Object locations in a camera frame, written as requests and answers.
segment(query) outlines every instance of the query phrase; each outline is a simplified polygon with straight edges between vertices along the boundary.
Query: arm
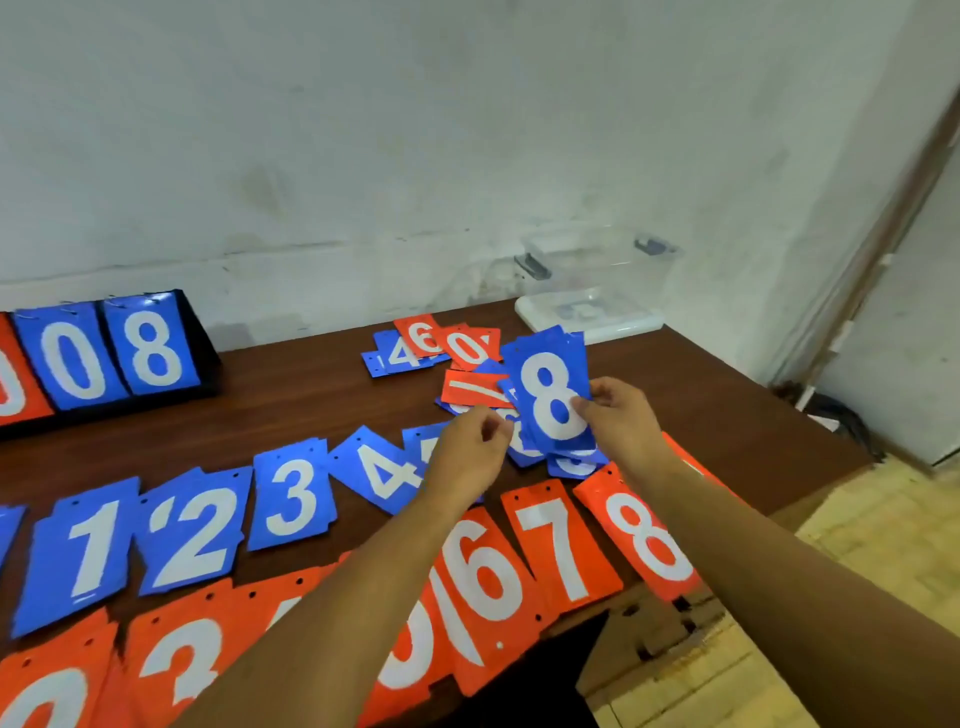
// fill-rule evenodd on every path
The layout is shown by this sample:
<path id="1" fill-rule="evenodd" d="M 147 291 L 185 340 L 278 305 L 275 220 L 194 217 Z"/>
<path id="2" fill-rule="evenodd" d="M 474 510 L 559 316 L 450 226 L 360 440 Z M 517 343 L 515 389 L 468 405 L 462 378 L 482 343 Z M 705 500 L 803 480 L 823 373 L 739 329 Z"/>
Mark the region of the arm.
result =
<path id="1" fill-rule="evenodd" d="M 177 728 L 355 725 L 447 534 L 493 483 L 512 435 L 487 407 L 450 423 L 417 497 L 201 693 Z"/>
<path id="2" fill-rule="evenodd" d="M 821 725 L 957 724 L 960 639 L 698 475 L 642 392 L 591 384 L 600 448 Z"/>

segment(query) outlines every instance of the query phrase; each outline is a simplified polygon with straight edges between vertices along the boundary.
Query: right hand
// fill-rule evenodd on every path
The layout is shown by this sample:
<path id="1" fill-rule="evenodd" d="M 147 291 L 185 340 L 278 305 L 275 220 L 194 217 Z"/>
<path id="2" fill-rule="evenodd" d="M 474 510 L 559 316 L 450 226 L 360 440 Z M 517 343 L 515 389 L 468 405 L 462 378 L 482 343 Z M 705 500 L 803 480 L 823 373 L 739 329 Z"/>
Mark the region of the right hand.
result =
<path id="1" fill-rule="evenodd" d="M 573 398 L 597 445 L 619 466 L 624 477 L 649 480 L 671 468 L 677 455 L 663 440 L 660 424 L 646 396 L 611 376 L 590 382 L 593 400 Z"/>

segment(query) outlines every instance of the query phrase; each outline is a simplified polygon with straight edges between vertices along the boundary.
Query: white wall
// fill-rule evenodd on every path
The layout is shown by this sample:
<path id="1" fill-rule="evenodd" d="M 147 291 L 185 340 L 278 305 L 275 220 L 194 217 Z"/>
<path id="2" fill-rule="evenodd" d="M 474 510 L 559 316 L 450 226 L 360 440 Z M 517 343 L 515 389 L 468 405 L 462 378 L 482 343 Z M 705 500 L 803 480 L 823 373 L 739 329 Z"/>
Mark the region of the white wall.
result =
<path id="1" fill-rule="evenodd" d="M 948 93 L 896 77 L 843 177 L 930 2 L 18 4 L 0 307 L 179 286 L 231 348 L 506 296 L 521 234 L 615 223 L 685 249 L 668 323 L 763 376 L 835 268 L 796 256 L 855 247 Z"/>

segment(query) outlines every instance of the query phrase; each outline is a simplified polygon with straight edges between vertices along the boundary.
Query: number 8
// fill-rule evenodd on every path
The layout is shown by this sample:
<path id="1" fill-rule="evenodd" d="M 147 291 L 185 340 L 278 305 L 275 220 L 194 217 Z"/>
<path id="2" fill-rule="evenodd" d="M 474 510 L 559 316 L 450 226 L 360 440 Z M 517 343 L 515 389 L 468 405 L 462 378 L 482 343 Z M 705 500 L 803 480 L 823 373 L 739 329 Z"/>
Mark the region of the number 8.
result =
<path id="1" fill-rule="evenodd" d="M 623 518 L 622 511 L 624 508 L 633 511 L 640 519 L 640 523 L 634 525 L 627 522 Z M 693 573 L 693 565 L 680 551 L 680 547 L 673 540 L 673 536 L 667 533 L 665 529 L 654 525 L 650 511 L 635 497 L 627 493 L 614 493 L 607 499 L 607 515 L 610 516 L 613 525 L 634 537 L 636 555 L 657 576 L 670 581 L 684 581 Z M 647 545 L 649 539 L 656 539 L 669 548 L 675 559 L 674 563 L 664 564 L 657 558 L 656 554 Z"/>
<path id="2" fill-rule="evenodd" d="M 153 340 L 147 341 L 140 335 L 140 328 L 143 326 L 149 326 L 154 330 L 156 337 Z M 177 353 L 166 346 L 170 341 L 170 328 L 160 314 L 155 311 L 136 311 L 127 317 L 123 331 L 130 343 L 136 347 L 136 353 L 133 355 L 133 370 L 144 382 L 155 387 L 166 387 L 180 379 L 183 366 L 180 364 Z M 150 368 L 151 354 L 163 358 L 167 367 L 166 374 L 154 374 Z"/>
<path id="3" fill-rule="evenodd" d="M 540 382 L 541 369 L 550 373 L 552 380 L 549 384 Z M 576 397 L 577 393 L 567 386 L 570 372 L 556 354 L 537 352 L 528 358 L 520 368 L 520 381 L 524 389 L 534 397 L 534 419 L 543 434 L 551 440 L 569 440 L 587 429 L 584 419 L 570 407 L 570 400 Z M 568 417 L 565 423 L 554 416 L 550 408 L 554 401 L 562 402 L 566 408 Z"/>

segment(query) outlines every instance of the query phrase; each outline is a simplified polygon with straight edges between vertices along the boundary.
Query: number 1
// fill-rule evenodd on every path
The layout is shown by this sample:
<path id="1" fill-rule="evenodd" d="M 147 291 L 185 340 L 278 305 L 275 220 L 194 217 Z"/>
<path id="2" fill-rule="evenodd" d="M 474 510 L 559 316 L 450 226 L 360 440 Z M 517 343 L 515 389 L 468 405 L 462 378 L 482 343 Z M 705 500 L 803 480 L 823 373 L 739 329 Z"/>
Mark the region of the number 1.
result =
<path id="1" fill-rule="evenodd" d="M 73 584 L 73 592 L 70 596 L 76 598 L 100 587 L 104 568 L 107 566 L 110 541 L 113 539 L 113 527 L 116 525 L 119 506 L 119 500 L 104 503 L 90 518 L 76 523 L 70 529 L 68 536 L 70 539 L 89 537 L 86 541 L 84 559 L 80 563 L 77 580 Z"/>

